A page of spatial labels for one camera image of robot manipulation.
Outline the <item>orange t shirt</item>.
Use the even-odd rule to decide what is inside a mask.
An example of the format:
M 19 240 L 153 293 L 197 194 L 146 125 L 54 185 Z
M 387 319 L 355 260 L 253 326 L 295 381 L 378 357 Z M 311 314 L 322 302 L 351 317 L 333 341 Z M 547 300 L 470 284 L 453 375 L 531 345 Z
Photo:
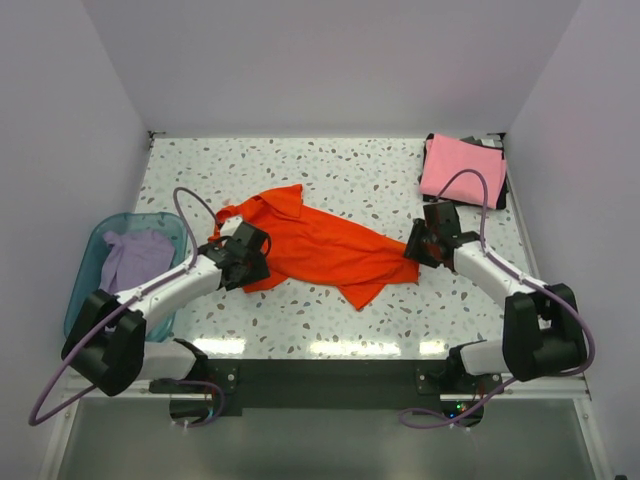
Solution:
M 294 279 L 335 287 L 360 310 L 385 286 L 419 280 L 419 265 L 404 256 L 403 243 L 305 205 L 300 184 L 263 191 L 217 212 L 220 222 L 233 217 L 271 238 L 270 276 L 246 286 L 247 293 Z

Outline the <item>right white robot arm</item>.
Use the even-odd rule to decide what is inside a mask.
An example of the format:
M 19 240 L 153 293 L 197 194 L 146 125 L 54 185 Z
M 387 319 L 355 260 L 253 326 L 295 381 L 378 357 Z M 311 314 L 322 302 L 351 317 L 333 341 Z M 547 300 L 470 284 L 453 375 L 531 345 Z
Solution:
M 499 340 L 449 350 L 441 378 L 452 390 L 469 392 L 483 375 L 509 374 L 526 382 L 586 365 L 588 336 L 567 285 L 548 285 L 508 265 L 481 233 L 462 230 L 452 202 L 428 203 L 423 211 L 424 217 L 413 221 L 404 256 L 467 278 L 503 308 Z

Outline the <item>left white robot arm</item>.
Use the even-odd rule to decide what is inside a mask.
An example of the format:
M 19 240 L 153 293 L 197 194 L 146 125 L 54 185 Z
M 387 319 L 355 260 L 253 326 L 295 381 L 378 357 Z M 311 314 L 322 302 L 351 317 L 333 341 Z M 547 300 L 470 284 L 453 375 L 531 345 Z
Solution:
M 188 341 L 155 343 L 147 335 L 199 297 L 267 279 L 271 246 L 265 231 L 239 221 L 196 256 L 138 287 L 91 293 L 63 346 L 63 361 L 108 396 L 136 381 L 200 390 L 211 377 L 207 355 Z

